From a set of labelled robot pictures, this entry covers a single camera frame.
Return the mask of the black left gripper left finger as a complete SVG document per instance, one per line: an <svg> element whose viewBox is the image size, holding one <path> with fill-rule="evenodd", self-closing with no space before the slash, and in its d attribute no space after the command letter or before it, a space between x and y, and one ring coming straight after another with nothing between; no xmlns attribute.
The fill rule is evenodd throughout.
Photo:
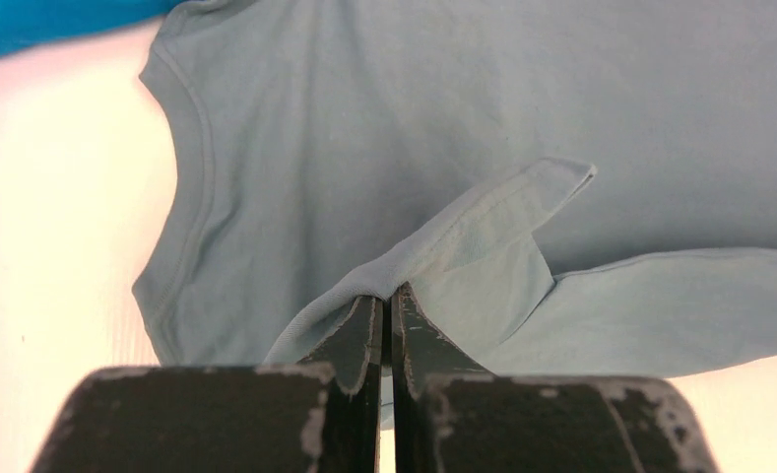
<svg viewBox="0 0 777 473"><path fill-rule="evenodd" d="M374 472L383 303L291 365L117 367L72 391L35 472Z"/></svg>

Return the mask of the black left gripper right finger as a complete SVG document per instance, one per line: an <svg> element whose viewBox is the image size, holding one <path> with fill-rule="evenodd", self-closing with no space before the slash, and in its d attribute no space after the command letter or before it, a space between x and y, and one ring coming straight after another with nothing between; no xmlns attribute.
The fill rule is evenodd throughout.
<svg viewBox="0 0 777 473"><path fill-rule="evenodd" d="M714 472L693 410L664 380L502 376L424 314L390 301L400 472Z"/></svg>

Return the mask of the grey blue t shirt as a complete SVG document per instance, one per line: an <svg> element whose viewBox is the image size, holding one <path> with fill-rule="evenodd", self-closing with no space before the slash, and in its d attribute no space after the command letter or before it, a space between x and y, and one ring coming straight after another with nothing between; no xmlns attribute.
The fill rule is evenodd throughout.
<svg viewBox="0 0 777 473"><path fill-rule="evenodd" d="M292 363L404 284L496 373L777 356L777 1L188 1L141 79L164 365Z"/></svg>

